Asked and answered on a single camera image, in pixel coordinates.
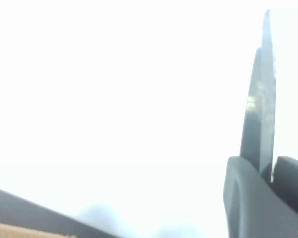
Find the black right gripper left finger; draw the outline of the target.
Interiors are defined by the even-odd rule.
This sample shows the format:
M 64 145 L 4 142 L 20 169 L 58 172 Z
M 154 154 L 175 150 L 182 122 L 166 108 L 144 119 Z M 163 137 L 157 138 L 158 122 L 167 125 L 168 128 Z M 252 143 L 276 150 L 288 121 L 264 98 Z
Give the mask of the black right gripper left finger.
M 242 157 L 227 162 L 223 201 L 231 238 L 298 238 L 298 213 Z

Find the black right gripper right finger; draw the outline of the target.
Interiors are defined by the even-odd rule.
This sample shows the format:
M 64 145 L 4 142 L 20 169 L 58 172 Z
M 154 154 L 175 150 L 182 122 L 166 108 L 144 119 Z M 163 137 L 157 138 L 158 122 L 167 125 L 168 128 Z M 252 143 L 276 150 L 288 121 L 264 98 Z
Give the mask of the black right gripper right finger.
M 274 166 L 272 189 L 298 213 L 298 160 L 279 156 Z

